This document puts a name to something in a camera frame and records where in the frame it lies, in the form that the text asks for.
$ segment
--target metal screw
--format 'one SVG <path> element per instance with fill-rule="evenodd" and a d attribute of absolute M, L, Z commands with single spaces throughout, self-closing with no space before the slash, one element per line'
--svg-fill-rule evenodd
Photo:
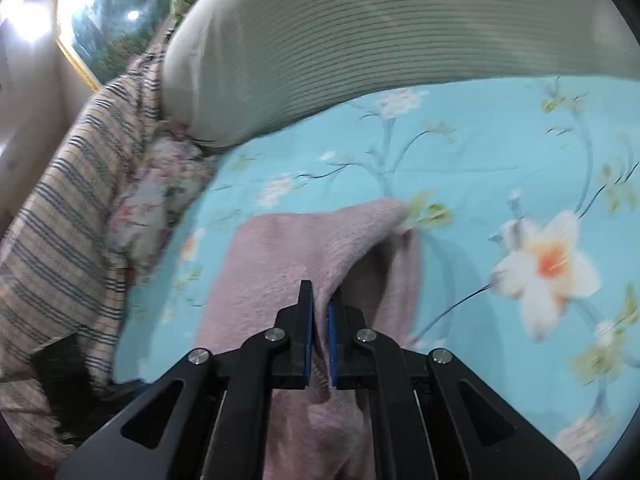
<path fill-rule="evenodd" d="M 436 361 L 440 365 L 445 365 L 453 358 L 451 352 L 449 350 L 445 350 L 444 348 L 437 348 L 433 351 L 433 360 Z"/>
<path fill-rule="evenodd" d="M 358 341 L 368 343 L 369 341 L 373 341 L 375 338 L 377 338 L 378 334 L 376 334 L 375 330 L 372 330 L 370 328 L 361 328 L 360 330 L 358 330 L 356 337 L 358 338 Z"/>
<path fill-rule="evenodd" d="M 275 326 L 268 329 L 267 332 L 264 333 L 264 337 L 269 341 L 280 341 L 285 336 L 285 334 L 286 332 L 284 332 L 283 329 Z"/>
<path fill-rule="evenodd" d="M 201 365 L 209 360 L 209 351 L 204 348 L 196 348 L 189 352 L 189 361 L 195 365 Z"/>

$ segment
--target orange flower center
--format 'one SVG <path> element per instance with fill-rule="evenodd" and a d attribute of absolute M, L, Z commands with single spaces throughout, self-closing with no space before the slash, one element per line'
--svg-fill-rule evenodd
<path fill-rule="evenodd" d="M 538 274 L 543 278 L 555 278 L 563 273 L 569 256 L 562 244 L 540 247 L 535 251 L 538 258 Z"/>

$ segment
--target floral bedsheet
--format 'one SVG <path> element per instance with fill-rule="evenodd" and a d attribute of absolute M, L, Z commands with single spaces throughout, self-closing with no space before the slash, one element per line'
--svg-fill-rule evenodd
<path fill-rule="evenodd" d="M 587 478 L 640 400 L 639 96 L 590 76 L 394 89 L 239 146 L 129 294 L 114 378 L 191 349 L 250 216 L 392 196 L 424 244 L 415 347 L 452 350 Z"/>

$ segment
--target blue gripper pad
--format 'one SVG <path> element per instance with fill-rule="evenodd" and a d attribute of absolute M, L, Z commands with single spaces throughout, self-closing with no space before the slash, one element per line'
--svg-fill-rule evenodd
<path fill-rule="evenodd" d="M 338 340 L 335 331 L 334 306 L 329 304 L 326 308 L 326 337 L 327 348 L 329 349 L 329 372 L 331 375 L 331 386 L 335 388 L 338 383 Z"/>
<path fill-rule="evenodd" d="M 313 337 L 314 326 L 314 295 L 309 295 L 309 301 L 306 304 L 306 338 L 305 338 L 305 383 L 309 384 L 311 375 L 311 339 Z"/>

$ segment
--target gray pillow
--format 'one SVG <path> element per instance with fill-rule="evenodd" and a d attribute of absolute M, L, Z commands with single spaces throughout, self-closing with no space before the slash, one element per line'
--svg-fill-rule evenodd
<path fill-rule="evenodd" d="M 610 0 L 199 0 L 168 48 L 162 98 L 195 139 L 225 147 L 380 89 L 549 74 L 638 78 Z"/>

